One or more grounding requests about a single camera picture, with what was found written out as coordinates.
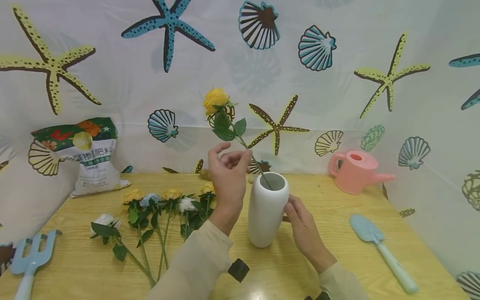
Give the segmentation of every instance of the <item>patterned backdrop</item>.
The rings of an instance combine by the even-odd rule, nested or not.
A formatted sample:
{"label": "patterned backdrop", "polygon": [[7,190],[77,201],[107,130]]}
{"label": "patterned backdrop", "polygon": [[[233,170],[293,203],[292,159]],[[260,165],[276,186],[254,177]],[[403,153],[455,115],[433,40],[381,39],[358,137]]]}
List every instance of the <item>patterned backdrop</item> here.
{"label": "patterned backdrop", "polygon": [[468,0],[4,1],[0,243],[34,234],[76,180],[78,163],[53,158],[68,132],[43,141],[30,132],[111,117],[119,171],[199,172],[219,142],[203,98],[221,87],[263,168],[326,173],[332,153],[370,152],[378,171],[396,175],[385,196],[473,297],[478,9]]}

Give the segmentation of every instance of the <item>yellow rose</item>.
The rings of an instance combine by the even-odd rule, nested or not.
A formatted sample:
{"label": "yellow rose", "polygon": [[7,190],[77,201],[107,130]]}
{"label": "yellow rose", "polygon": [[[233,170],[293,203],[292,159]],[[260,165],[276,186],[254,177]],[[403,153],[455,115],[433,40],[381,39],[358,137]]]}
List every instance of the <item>yellow rose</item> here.
{"label": "yellow rose", "polygon": [[228,103],[230,97],[223,92],[221,88],[214,88],[205,96],[204,108],[207,116],[216,113],[217,109],[213,105],[225,105]]}
{"label": "yellow rose", "polygon": [[206,194],[208,192],[211,192],[212,194],[215,194],[215,189],[213,188],[213,184],[211,182],[206,183],[201,189],[200,189],[200,195]]}
{"label": "yellow rose", "polygon": [[139,189],[134,189],[131,192],[128,192],[123,197],[123,203],[132,202],[132,200],[142,200],[145,197],[145,193]]}
{"label": "yellow rose", "polygon": [[162,194],[162,198],[163,200],[175,200],[177,198],[180,198],[181,197],[181,192],[175,190],[175,189],[169,189],[169,190],[166,190],[165,192],[163,192]]}

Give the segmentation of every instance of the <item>pink watering can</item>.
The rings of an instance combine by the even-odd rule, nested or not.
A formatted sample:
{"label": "pink watering can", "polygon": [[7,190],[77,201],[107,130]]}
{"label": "pink watering can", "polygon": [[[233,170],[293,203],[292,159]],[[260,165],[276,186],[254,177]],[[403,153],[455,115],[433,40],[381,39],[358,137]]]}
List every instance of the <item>pink watering can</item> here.
{"label": "pink watering can", "polygon": [[[339,159],[343,162],[337,172],[335,166]],[[336,186],[352,195],[360,194],[366,186],[395,179],[394,175],[376,174],[377,167],[377,160],[362,151],[337,153],[328,164],[329,172],[335,177]]]}

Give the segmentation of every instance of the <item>vase opening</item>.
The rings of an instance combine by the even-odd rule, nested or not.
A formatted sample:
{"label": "vase opening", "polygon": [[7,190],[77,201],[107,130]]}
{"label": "vase opening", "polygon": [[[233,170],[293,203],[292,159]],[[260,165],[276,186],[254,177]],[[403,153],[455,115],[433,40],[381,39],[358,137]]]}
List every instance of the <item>vase opening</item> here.
{"label": "vase opening", "polygon": [[265,179],[260,176],[260,185],[267,190],[279,191],[285,187],[285,179],[282,176],[276,173],[265,173],[264,176],[267,178],[268,183],[272,189],[268,188],[268,184],[265,182]]}

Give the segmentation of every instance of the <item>watering can spout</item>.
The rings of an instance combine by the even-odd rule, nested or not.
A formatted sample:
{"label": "watering can spout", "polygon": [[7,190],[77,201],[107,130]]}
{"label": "watering can spout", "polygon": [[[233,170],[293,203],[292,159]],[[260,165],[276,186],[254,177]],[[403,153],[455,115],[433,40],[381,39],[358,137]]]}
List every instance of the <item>watering can spout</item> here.
{"label": "watering can spout", "polygon": [[386,182],[386,181],[390,181],[390,180],[393,180],[393,179],[395,179],[395,175],[374,174],[369,185],[374,185],[374,184],[377,184],[377,183]]}

